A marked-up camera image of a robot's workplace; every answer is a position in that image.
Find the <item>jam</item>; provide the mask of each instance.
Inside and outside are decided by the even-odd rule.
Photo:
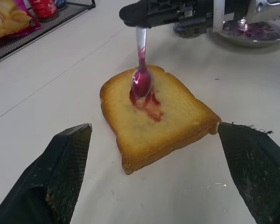
[[[130,101],[136,108],[145,111],[154,121],[161,121],[164,113],[161,109],[161,103],[155,97],[154,88],[142,98],[137,98],[133,90],[131,90]]]

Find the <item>spoon handle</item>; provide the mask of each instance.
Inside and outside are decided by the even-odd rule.
[[[139,67],[146,66],[145,65],[146,31],[147,28],[136,27]]]

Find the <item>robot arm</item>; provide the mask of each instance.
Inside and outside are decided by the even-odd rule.
[[[248,23],[280,19],[280,1],[273,0],[141,0],[123,7],[120,18],[127,26],[152,28],[179,22],[186,37],[222,30],[226,21]]]

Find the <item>red can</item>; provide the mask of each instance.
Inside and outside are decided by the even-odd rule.
[[[29,0],[29,3],[40,21],[50,21],[58,17],[54,0]]]

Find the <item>bread crust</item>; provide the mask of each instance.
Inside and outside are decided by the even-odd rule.
[[[160,72],[164,72],[164,70],[158,66],[149,66],[150,70],[158,70]],[[198,125],[197,128],[194,130],[190,128],[189,130],[184,130],[178,138],[168,141],[168,142],[161,142],[157,148],[150,148],[147,149],[148,153],[144,154],[143,156],[140,156],[138,158],[134,158],[133,156],[128,155],[128,153],[125,153],[126,146],[123,140],[119,139],[118,134],[119,130],[117,130],[117,127],[115,125],[115,121],[111,118],[110,113],[112,112],[112,108],[105,103],[107,101],[107,93],[109,90],[109,87],[114,83],[117,82],[121,78],[125,78],[126,75],[131,74],[134,72],[136,68],[124,71],[122,73],[119,73],[118,75],[115,75],[114,77],[110,78],[101,88],[99,96],[101,100],[101,110],[103,113],[103,116],[107,122],[107,124],[110,126],[114,134],[116,135],[116,142],[117,146],[119,148],[119,151],[122,155],[122,167],[127,175],[133,173],[136,170],[139,170],[147,165],[152,164],[153,162],[159,160],[160,158],[170,154],[171,152],[183,148],[190,143],[193,143],[195,141],[200,140],[207,134],[216,134],[217,133],[217,124],[221,121],[221,119],[210,109],[208,108],[203,102],[196,99],[194,95],[188,90],[188,88],[179,81],[175,76],[173,76],[170,73],[165,73],[171,80],[172,83],[175,85],[178,85],[178,87],[189,94],[193,101],[197,104],[197,107],[203,108],[203,111],[206,113],[206,121],[202,124]]]

